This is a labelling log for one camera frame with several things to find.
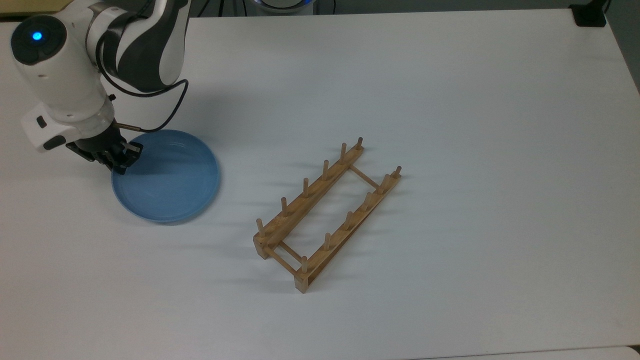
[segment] wooden peg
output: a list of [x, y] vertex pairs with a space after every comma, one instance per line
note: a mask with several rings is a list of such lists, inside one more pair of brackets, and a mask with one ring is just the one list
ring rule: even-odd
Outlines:
[[353, 218], [353, 212], [349, 211], [347, 213], [347, 219], [345, 219], [344, 221], [344, 229], [345, 230], [351, 230], [351, 219]]
[[400, 177], [400, 170], [402, 170], [402, 167], [397, 167], [396, 171], [391, 173], [391, 177], [393, 177], [394, 179], [397, 179], [398, 177]]
[[280, 202], [282, 203], [282, 215], [287, 216], [287, 198], [283, 197]]
[[340, 149], [340, 165], [344, 164], [344, 156], [347, 153], [347, 143], [342, 143], [342, 148]]
[[383, 194], [387, 192], [387, 188], [389, 188], [389, 181], [391, 180], [391, 175], [385, 175], [385, 178], [382, 180], [380, 187], [378, 188], [378, 193]]
[[255, 222], [258, 224], [258, 233], [260, 234], [260, 237], [261, 238], [265, 237], [266, 233], [264, 232], [264, 226], [262, 225], [262, 219], [259, 218]]
[[367, 193], [367, 196], [365, 196], [364, 198], [364, 211], [368, 211], [369, 209], [371, 209], [371, 197], [373, 196], [372, 193]]
[[306, 256], [303, 256], [302, 259], [300, 259], [300, 270], [302, 270], [303, 274], [306, 274], [308, 271], [308, 267], [309, 267], [309, 262]]
[[329, 171], [329, 160], [325, 160], [324, 165], [322, 166], [322, 181], [326, 181], [328, 171]]
[[324, 245], [323, 245], [324, 251], [329, 251], [330, 241], [331, 241], [331, 234], [330, 233], [324, 234]]
[[305, 199], [309, 197], [309, 178], [308, 177], [305, 177], [305, 179], [302, 180], [302, 197], [304, 197]]

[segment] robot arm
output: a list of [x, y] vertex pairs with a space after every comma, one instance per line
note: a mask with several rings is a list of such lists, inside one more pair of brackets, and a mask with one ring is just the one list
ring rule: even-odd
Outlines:
[[40, 152], [66, 144], [124, 173], [141, 145], [127, 143], [115, 126], [96, 63], [142, 92], [167, 88], [182, 68], [190, 5], [156, 0], [152, 16], [140, 19], [98, 0], [75, 0], [60, 13], [18, 25], [11, 40], [15, 64], [41, 100], [22, 119], [31, 143]]

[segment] white table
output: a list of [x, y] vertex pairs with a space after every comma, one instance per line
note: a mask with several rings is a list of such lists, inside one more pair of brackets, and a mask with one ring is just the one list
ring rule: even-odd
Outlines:
[[[640, 97], [611, 30], [569, 10], [193, 19], [170, 128], [223, 179], [180, 225], [138, 219], [106, 169], [37, 154], [0, 24], [0, 358], [411, 359], [640, 343]], [[178, 93], [115, 102], [162, 121]], [[125, 134], [132, 138], [134, 134]], [[403, 180], [306, 294], [255, 219], [340, 143]], [[355, 176], [288, 244], [308, 254]]]

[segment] black cable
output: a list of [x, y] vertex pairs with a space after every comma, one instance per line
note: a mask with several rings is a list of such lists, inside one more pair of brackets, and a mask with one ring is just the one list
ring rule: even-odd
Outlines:
[[136, 127], [135, 131], [139, 131], [141, 133], [155, 133], [158, 130], [162, 130], [162, 128], [164, 128], [167, 124], [169, 124], [169, 122], [173, 119], [173, 116], [175, 115], [175, 113], [178, 112], [178, 109], [180, 108], [180, 105], [182, 104], [182, 100], [184, 99], [184, 96], [187, 94], [187, 89], [189, 88], [189, 81], [187, 79], [182, 79], [178, 82], [176, 82], [175, 84], [171, 85], [171, 86], [167, 86], [166, 88], [156, 91], [156, 92], [151, 92], [151, 93], [136, 93], [136, 92], [131, 92], [128, 91], [127, 89], [122, 88], [122, 86], [116, 84], [111, 77], [107, 74], [107, 72], [104, 70], [104, 66], [102, 65], [102, 54], [100, 53], [100, 49], [102, 47], [102, 45], [104, 44], [104, 35], [102, 37], [100, 37], [100, 40], [98, 40], [98, 44], [96, 45], [95, 48], [95, 63], [96, 65], [98, 65], [98, 69], [100, 70], [100, 73], [104, 76], [105, 79], [107, 79], [107, 81], [109, 82], [109, 84], [113, 85], [113, 87], [115, 87], [116, 89], [118, 89], [119, 91], [127, 94], [127, 95], [131, 95], [131, 96], [135, 96], [135, 97], [153, 97], [153, 96], [158, 96], [158, 95], [162, 95], [166, 92], [169, 92], [171, 90], [173, 90], [174, 88], [177, 88], [178, 86], [184, 84], [184, 89], [182, 89], [182, 94], [180, 95], [180, 99], [178, 100], [178, 103], [175, 105], [175, 107], [173, 108], [173, 111], [171, 112], [171, 115], [169, 115], [169, 117], [158, 127], [154, 128], [154, 129], [142, 129], [140, 127]]
[[205, 1], [204, 6], [202, 6], [202, 9], [200, 10], [200, 13], [198, 13], [198, 17], [201, 17], [201, 16], [202, 16], [202, 13], [204, 13], [204, 10], [205, 10], [205, 9], [207, 8], [207, 6], [209, 5], [209, 1], [211, 1], [211, 0], [206, 0], [206, 1]]

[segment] blue plate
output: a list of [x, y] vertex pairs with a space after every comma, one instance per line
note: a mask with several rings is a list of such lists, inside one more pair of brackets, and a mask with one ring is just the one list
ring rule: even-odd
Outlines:
[[138, 136], [144, 145], [124, 175], [111, 173], [116, 197], [127, 210], [153, 222], [193, 217], [213, 200], [220, 173], [213, 153], [197, 137], [177, 130]]

